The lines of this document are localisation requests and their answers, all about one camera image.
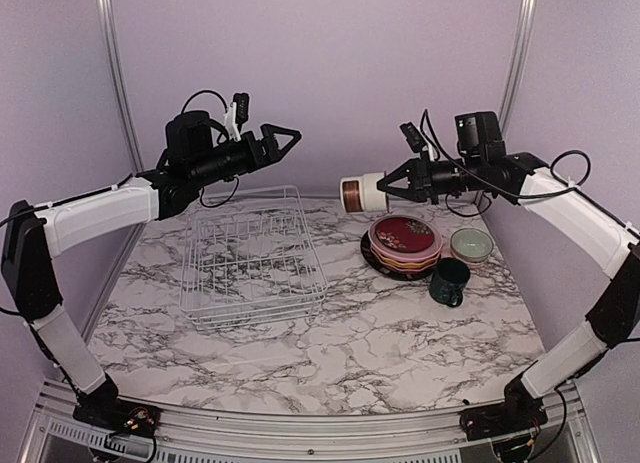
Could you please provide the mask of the brown and white cup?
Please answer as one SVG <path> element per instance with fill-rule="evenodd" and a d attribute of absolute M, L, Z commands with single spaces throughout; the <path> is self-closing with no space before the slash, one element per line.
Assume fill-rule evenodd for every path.
<path fill-rule="evenodd" d="M 377 172 L 342 178 L 339 195 L 343 209 L 347 213 L 386 212 L 388 196 L 377 188 L 385 176 L 385 172 Z"/>

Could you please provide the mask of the dark brown plate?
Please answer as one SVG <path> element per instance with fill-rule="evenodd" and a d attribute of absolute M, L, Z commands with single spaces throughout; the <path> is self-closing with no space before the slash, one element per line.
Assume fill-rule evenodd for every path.
<path fill-rule="evenodd" d="M 435 242 L 433 230 L 422 220 L 406 216 L 390 216 L 373 226 L 373 235 L 386 249 L 399 253 L 420 253 Z"/>

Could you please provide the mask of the pink plate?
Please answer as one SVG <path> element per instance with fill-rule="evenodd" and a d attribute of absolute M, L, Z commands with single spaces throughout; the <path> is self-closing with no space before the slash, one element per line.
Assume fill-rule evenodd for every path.
<path fill-rule="evenodd" d="M 395 261 L 402 262 L 402 263 L 418 263 L 421 261 L 433 259 L 442 252 L 444 247 L 443 237 L 440 235 L 440 233 L 437 230 L 432 231 L 433 242 L 431 243 L 431 245 L 426 249 L 422 249 L 416 252 L 400 251 L 398 249 L 387 247 L 377 237 L 374 230 L 374 225 L 372 225 L 368 229 L 367 234 L 371 242 L 371 247 L 375 249 L 379 255 L 384 256 L 385 258 L 388 258 L 388 259 L 393 259 Z"/>

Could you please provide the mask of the black striped plate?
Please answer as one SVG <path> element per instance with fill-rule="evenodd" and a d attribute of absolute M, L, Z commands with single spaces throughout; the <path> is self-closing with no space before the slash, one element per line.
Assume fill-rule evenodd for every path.
<path fill-rule="evenodd" d="M 360 239 L 360 253 L 364 258 L 365 262 L 378 273 L 382 274 L 387 278 L 391 278 L 396 281 L 418 281 L 422 279 L 426 279 L 431 276 L 435 270 L 436 265 L 442 259 L 441 256 L 438 256 L 435 259 L 435 262 L 428 266 L 427 268 L 422 269 L 421 271 L 397 271 L 393 268 L 390 268 L 384 265 L 375 255 L 371 248 L 371 241 L 368 236 L 368 233 L 365 232 Z"/>

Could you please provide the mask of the yellow polka dot plate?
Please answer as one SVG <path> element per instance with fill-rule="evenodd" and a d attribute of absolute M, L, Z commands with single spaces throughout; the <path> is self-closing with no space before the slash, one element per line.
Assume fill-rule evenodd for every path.
<path fill-rule="evenodd" d="M 387 257 L 375 249 L 371 249 L 373 257 L 380 262 L 384 267 L 396 271 L 398 273 L 420 273 L 433 268 L 441 258 L 442 252 L 435 253 L 431 258 L 423 259 L 417 262 L 413 261 L 400 261 Z"/>

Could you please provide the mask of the pale green bowl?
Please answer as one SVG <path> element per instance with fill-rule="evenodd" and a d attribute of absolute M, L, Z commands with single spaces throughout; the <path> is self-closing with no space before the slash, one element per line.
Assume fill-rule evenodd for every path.
<path fill-rule="evenodd" d="M 467 263 L 483 263 L 490 257 L 493 249 L 492 238 L 475 228 L 459 229 L 450 237 L 451 253 Z"/>

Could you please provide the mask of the dark green mug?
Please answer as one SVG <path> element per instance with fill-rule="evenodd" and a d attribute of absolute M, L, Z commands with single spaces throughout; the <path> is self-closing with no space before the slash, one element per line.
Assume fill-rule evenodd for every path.
<path fill-rule="evenodd" d="M 450 257 L 443 258 L 434 268 L 429 294 L 437 303 L 457 308 L 463 303 L 463 292 L 470 277 L 470 269 L 464 262 Z"/>

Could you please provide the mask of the red patterned white bowl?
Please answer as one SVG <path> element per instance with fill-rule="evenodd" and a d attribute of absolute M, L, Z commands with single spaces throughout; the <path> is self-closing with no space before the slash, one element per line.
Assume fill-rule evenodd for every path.
<path fill-rule="evenodd" d="M 485 258 L 485 259 L 480 260 L 480 261 L 471 261 L 471 260 L 467 260 L 467 259 L 465 259 L 465 258 L 463 258 L 462 256 L 459 256 L 459 255 L 452 255 L 452 256 L 456 260 L 461 261 L 462 263 L 466 264 L 470 269 L 481 268 L 488 261 L 488 258 Z"/>

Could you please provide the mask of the maroon polka dot plate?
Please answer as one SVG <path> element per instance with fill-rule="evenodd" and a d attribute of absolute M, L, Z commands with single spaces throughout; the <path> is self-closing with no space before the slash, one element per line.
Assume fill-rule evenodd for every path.
<path fill-rule="evenodd" d="M 379 264 L 382 268 L 390 270 L 392 272 L 404 275 L 416 275 L 419 273 L 426 273 L 432 270 L 437 263 L 441 260 L 440 256 L 436 256 L 425 262 L 418 263 L 401 263 L 393 259 L 380 257 L 375 253 L 369 253 L 365 255 L 369 262 Z"/>

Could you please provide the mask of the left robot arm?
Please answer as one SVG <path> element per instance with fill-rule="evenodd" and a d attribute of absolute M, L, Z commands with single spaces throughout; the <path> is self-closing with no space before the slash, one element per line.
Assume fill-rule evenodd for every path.
<path fill-rule="evenodd" d="M 194 113 L 167 124 L 166 147 L 155 168 L 109 188 L 33 206 L 19 201 L 5 219 L 1 274 L 15 315 L 74 388 L 79 406 L 106 428 L 125 421 L 118 388 L 89 351 L 67 313 L 52 261 L 99 236 L 183 213 L 201 191 L 280 162 L 300 131 L 265 123 L 261 135 L 231 133 Z"/>

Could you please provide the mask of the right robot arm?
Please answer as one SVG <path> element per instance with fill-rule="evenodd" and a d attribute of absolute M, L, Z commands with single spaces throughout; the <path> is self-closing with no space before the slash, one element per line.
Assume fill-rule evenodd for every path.
<path fill-rule="evenodd" d="M 554 387 L 588 371 L 623 343 L 639 323 L 639 232 L 586 196 L 579 184 L 558 177 L 552 165 L 529 153 L 414 158 L 382 177 L 379 191 L 413 202 L 437 202 L 448 194 L 488 190 L 548 222 L 584 257 L 578 268 L 601 273 L 588 289 L 601 292 L 566 336 L 505 388 L 495 421 L 515 431 L 534 414 L 534 402 Z"/>

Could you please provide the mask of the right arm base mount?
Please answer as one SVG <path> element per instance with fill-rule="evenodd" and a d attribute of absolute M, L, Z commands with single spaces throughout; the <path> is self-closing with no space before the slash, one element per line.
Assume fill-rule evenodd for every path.
<path fill-rule="evenodd" d="M 509 413 L 505 403 L 466 407 L 460 412 L 459 424 L 468 441 L 495 438 L 519 431 L 535 429 L 548 422 L 540 402 L 523 413 Z"/>

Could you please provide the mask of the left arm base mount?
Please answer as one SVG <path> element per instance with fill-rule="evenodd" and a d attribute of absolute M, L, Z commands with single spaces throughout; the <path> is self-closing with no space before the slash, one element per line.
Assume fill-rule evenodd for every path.
<path fill-rule="evenodd" d="M 153 405 L 116 399 L 110 404 L 78 404 L 73 411 L 76 421 L 109 430 L 115 435 L 152 438 L 161 410 Z"/>

